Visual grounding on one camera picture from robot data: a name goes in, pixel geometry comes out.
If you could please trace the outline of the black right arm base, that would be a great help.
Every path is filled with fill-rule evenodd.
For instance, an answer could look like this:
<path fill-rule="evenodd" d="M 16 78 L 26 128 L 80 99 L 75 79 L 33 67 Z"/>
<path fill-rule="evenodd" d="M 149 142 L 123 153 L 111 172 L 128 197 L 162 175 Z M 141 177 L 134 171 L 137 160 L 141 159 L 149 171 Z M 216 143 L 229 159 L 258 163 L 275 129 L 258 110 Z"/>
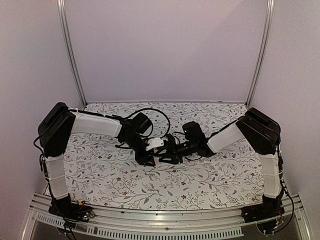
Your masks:
<path fill-rule="evenodd" d="M 241 209 L 241 217 L 245 223 L 251 223 L 280 216 L 285 213 L 282 197 L 282 192 L 276 198 L 263 195 L 262 203 L 243 207 Z"/>

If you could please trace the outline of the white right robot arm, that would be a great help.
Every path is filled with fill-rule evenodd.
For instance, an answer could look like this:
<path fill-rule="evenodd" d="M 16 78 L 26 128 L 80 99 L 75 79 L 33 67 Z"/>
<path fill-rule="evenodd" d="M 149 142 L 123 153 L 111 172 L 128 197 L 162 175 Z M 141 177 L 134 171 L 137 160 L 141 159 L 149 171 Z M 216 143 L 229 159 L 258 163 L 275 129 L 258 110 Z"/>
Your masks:
<path fill-rule="evenodd" d="M 259 206 L 262 218 L 269 218 L 278 210 L 276 199 L 283 194 L 281 179 L 284 161 L 281 151 L 280 125 L 252 107 L 222 129 L 206 136 L 199 123 L 190 121 L 182 126 L 185 142 L 177 142 L 172 134 L 167 134 L 162 145 L 155 152 L 162 163 L 179 164 L 186 156 L 196 154 L 208 158 L 227 147 L 245 142 L 258 157 L 263 176 L 263 197 L 267 199 Z"/>

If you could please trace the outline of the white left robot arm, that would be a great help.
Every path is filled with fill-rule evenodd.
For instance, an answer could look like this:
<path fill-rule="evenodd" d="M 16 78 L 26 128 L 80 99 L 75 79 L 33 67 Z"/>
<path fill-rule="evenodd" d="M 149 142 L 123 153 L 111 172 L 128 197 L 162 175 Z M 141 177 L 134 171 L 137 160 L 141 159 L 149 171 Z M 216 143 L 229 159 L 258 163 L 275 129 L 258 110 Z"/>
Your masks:
<path fill-rule="evenodd" d="M 151 127 L 151 120 L 141 112 L 134 117 L 108 116 L 69 108 L 64 102 L 58 102 L 37 128 L 49 192 L 57 200 L 55 209 L 63 217 L 70 217 L 75 211 L 74 205 L 66 200 L 69 192 L 64 158 L 70 137 L 95 135 L 115 138 L 133 150 L 139 165 L 153 167 L 154 157 L 142 136 Z"/>

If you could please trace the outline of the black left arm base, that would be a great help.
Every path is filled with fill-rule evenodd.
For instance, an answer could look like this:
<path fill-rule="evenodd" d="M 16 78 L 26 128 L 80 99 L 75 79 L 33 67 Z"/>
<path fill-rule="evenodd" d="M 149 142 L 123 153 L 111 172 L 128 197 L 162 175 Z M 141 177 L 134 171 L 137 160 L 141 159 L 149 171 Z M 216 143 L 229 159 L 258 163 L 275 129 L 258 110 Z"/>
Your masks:
<path fill-rule="evenodd" d="M 85 201 L 72 202 L 70 195 L 61 199 L 52 197 L 48 212 L 72 222 L 88 222 L 95 217 L 92 207 Z"/>

